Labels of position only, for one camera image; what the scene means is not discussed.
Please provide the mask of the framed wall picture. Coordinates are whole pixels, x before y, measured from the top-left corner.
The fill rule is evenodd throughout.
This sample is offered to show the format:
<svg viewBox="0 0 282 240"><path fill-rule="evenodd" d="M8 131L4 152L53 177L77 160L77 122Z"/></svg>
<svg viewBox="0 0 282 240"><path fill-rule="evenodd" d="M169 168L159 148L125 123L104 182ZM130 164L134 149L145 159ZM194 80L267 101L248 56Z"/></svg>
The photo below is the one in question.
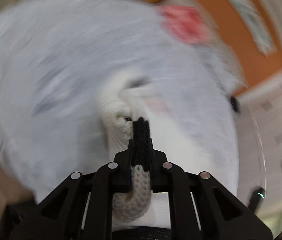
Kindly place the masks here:
<svg viewBox="0 0 282 240"><path fill-rule="evenodd" d="M227 0L248 28L259 52L268 56L276 51L266 23L251 0Z"/></svg>

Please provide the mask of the grey patterned bed cover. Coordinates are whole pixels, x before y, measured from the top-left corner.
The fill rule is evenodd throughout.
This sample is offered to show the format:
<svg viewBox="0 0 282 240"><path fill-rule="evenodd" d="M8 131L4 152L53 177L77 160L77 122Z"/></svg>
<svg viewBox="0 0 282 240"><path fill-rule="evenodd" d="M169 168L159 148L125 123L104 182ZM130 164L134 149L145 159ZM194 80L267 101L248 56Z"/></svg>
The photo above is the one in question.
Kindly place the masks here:
<svg viewBox="0 0 282 240"><path fill-rule="evenodd" d="M142 91L153 145L184 170L238 188L224 61L131 0L23 0L0 13L0 163L37 201L108 162L100 91Z"/></svg>

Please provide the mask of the white red black knit sweater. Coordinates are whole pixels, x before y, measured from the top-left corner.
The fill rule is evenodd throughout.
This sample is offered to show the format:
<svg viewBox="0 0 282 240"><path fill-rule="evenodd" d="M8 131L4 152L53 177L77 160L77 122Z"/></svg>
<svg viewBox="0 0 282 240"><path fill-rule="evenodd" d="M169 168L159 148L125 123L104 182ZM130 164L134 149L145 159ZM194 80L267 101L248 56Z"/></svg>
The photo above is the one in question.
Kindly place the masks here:
<svg viewBox="0 0 282 240"><path fill-rule="evenodd" d="M112 76L101 86L99 110L110 160L132 142L129 159L131 189L113 196L113 229L134 226L170 228L167 194L153 194L150 177L149 118L144 98L149 84L142 76Z"/></svg>

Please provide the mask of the white panelled wardrobe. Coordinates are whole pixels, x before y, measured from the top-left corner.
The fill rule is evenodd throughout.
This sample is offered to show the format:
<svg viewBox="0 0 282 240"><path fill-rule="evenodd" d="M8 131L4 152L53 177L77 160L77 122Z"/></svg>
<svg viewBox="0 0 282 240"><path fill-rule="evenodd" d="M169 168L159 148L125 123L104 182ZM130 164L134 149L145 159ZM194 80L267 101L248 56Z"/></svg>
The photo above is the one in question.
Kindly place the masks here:
<svg viewBox="0 0 282 240"><path fill-rule="evenodd" d="M282 204L282 87L241 106L235 121L239 150L238 197L266 191L264 209Z"/></svg>

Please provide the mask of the pink folded garment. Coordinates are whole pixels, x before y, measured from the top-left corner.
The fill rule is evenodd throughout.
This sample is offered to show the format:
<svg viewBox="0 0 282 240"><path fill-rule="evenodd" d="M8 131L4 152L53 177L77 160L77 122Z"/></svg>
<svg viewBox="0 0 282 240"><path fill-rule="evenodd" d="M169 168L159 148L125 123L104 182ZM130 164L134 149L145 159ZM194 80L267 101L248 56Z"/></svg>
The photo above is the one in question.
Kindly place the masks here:
<svg viewBox="0 0 282 240"><path fill-rule="evenodd" d="M157 12L161 25L170 35L186 44L209 44L212 30L209 21L197 7L160 5Z"/></svg>

